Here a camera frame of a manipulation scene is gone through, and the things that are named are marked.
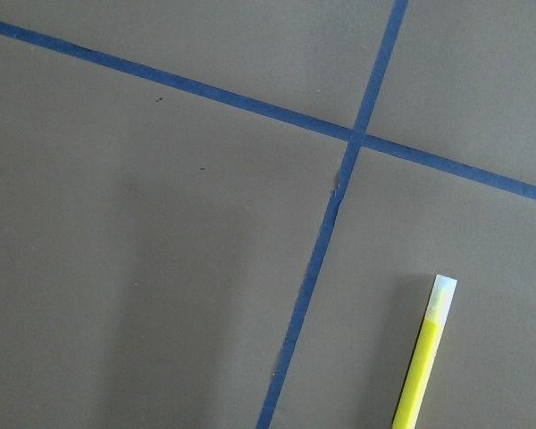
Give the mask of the yellow highlighter pen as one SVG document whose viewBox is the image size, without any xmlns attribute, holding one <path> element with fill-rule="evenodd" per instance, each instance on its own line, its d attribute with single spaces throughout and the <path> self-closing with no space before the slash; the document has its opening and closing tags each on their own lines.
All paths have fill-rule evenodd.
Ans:
<svg viewBox="0 0 536 429">
<path fill-rule="evenodd" d="M 416 427 L 441 337 L 455 295 L 457 279 L 437 274 L 425 308 L 413 355 L 391 424 L 395 429 Z"/>
</svg>

